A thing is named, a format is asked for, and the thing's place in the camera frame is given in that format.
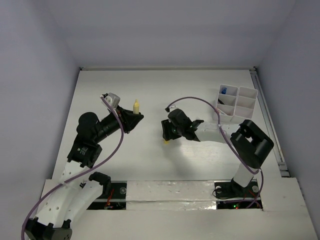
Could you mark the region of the yellow highlighter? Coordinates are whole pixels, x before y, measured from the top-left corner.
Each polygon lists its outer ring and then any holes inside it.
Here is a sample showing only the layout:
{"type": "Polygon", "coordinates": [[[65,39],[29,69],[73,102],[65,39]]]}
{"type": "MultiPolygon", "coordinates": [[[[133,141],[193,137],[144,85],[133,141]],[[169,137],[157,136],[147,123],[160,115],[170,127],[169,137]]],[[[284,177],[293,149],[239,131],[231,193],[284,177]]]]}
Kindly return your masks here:
{"type": "Polygon", "coordinates": [[[135,102],[133,104],[132,112],[137,115],[140,113],[140,104],[137,99],[135,100],[135,102]]]}

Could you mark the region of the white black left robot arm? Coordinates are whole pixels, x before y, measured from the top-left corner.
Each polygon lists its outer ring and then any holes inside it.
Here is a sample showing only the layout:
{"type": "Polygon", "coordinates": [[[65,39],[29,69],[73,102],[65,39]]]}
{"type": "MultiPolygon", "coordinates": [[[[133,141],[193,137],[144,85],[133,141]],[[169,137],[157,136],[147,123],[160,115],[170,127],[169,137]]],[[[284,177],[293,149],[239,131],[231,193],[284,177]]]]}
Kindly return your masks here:
{"type": "Polygon", "coordinates": [[[25,220],[21,236],[31,240],[71,239],[72,228],[93,201],[111,194],[110,176],[94,167],[102,152],[99,143],[117,130],[128,134],[143,118],[143,114],[120,106],[102,120],[93,112],[83,113],[59,184],[41,198],[43,207],[25,220]]]}

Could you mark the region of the clear spray bottle blue cap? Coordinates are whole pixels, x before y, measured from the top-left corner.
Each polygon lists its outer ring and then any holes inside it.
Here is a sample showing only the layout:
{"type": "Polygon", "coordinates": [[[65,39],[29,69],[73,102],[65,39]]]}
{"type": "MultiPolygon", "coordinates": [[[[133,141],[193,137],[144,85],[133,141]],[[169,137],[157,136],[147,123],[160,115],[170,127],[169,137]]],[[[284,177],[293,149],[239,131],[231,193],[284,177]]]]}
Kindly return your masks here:
{"type": "Polygon", "coordinates": [[[226,94],[227,94],[227,90],[228,90],[228,88],[227,88],[227,87],[224,87],[224,88],[222,89],[222,91],[221,91],[221,94],[226,95],[226,94]]]}

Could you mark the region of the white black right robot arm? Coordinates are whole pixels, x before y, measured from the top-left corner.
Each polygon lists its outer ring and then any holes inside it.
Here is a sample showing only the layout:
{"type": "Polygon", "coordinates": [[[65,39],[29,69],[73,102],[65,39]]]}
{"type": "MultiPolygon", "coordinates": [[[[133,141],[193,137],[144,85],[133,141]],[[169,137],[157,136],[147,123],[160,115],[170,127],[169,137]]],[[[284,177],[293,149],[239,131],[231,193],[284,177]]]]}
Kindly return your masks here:
{"type": "Polygon", "coordinates": [[[197,143],[223,144],[235,155],[240,162],[235,175],[215,185],[219,199],[243,198],[255,185],[254,176],[274,148],[271,138],[249,119],[238,124],[191,120],[177,108],[161,121],[161,127],[166,142],[183,138],[197,143]]]}

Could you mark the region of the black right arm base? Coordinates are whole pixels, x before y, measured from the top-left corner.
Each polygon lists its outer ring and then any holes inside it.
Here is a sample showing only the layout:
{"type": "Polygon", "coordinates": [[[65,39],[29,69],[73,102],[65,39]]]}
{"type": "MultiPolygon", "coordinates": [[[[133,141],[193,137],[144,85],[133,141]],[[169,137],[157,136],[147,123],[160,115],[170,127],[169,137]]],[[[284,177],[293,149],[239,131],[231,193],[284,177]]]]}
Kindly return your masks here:
{"type": "Polygon", "coordinates": [[[216,181],[212,195],[217,200],[218,210],[263,209],[258,182],[253,179],[246,187],[233,180],[216,181]]]}

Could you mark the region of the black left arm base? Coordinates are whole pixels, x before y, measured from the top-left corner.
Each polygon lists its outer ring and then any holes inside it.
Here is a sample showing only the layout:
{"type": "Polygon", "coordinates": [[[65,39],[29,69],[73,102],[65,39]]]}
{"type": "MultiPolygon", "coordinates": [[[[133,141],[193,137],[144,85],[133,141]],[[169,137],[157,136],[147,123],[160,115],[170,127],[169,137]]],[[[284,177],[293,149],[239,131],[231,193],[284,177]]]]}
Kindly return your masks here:
{"type": "Polygon", "coordinates": [[[127,182],[113,181],[108,193],[95,199],[87,210],[126,210],[127,182]]]}

